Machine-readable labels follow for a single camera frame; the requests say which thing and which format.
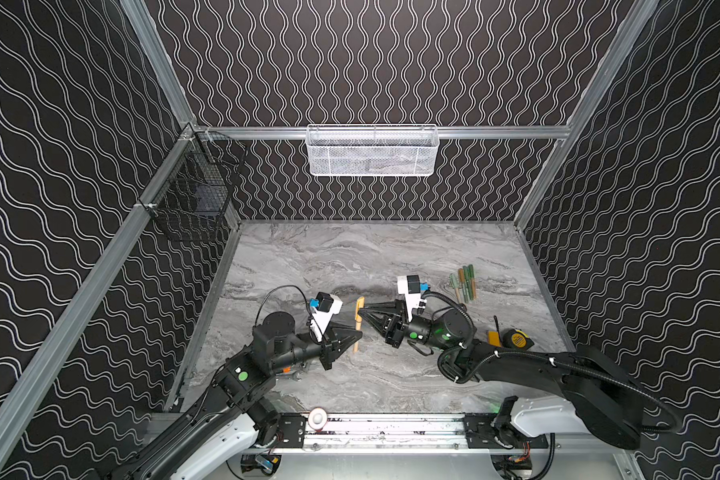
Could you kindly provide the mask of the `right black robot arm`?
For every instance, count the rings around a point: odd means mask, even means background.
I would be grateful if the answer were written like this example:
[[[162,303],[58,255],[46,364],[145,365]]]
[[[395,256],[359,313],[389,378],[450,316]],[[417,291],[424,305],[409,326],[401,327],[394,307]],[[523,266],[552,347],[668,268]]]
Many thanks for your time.
[[[674,408],[591,347],[543,353],[496,346],[476,337],[459,305],[426,318],[395,300],[367,304],[358,315],[387,344],[407,342],[421,355],[436,355],[438,371],[454,384],[502,382],[545,392],[543,399],[509,396],[502,401],[492,425],[502,445],[551,433],[589,433],[611,446],[635,450],[644,434],[680,430]]]

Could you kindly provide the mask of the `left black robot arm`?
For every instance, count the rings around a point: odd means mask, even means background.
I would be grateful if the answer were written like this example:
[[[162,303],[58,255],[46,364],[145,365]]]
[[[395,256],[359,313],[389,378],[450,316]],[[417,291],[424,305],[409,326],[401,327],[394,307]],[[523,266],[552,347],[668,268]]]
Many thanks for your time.
[[[323,340],[298,334],[295,319],[274,312],[253,328],[253,340],[214,374],[196,402],[144,449],[102,479],[203,479],[255,444],[276,440],[281,415],[265,396],[286,368],[317,359],[329,370],[363,336],[329,325]]]

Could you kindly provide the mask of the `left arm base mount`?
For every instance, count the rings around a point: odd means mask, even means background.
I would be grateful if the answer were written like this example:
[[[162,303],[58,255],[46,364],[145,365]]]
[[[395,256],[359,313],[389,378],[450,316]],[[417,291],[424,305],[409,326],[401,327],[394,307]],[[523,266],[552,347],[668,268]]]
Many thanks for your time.
[[[298,449],[304,445],[307,417],[297,413],[278,414],[264,430],[262,445],[266,449]]]

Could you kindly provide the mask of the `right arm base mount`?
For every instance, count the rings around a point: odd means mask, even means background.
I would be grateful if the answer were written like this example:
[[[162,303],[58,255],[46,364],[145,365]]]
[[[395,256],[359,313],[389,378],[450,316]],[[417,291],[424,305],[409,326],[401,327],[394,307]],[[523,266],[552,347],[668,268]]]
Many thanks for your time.
[[[521,442],[507,428],[495,425],[496,414],[468,414],[463,417],[467,448],[511,450]]]

